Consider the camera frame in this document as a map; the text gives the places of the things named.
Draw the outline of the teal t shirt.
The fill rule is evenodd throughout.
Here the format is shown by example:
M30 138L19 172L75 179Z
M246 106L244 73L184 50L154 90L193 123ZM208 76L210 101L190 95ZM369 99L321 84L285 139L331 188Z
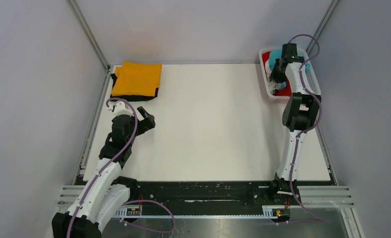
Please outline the teal t shirt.
M273 70L276 66L276 60L280 60L281 59L281 54L282 54L282 50L273 50L271 52L269 52L269 55L266 57L265 54L263 54L263 61L264 63L266 61L269 61L269 66L270 68ZM276 93L274 93L274 95L289 95L288 93L288 90L289 90L289 82L288 81L284 81L284 82L281 82L279 83L280 84L280 90L277 91Z

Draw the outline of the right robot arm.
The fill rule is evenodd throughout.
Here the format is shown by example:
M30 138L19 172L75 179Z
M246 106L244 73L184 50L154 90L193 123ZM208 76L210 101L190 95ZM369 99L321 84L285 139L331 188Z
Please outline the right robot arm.
M285 127L285 143L280 166L267 190L269 200L284 205L299 199L296 188L300 151L308 131L320 120L320 94L314 93L307 80L306 63L309 58L299 55L295 43L282 46L280 57L274 59L268 80L275 86L285 84L290 97L283 110L282 125Z

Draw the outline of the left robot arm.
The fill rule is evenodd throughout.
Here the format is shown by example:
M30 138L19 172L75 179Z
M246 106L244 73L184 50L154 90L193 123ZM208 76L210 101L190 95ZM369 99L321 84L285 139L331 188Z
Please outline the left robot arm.
M156 126L143 107L120 103L113 108L112 128L99 153L91 179L66 212L52 219L55 238L100 238L108 221L124 202L137 201L137 188L123 183L120 172L132 153L135 137Z

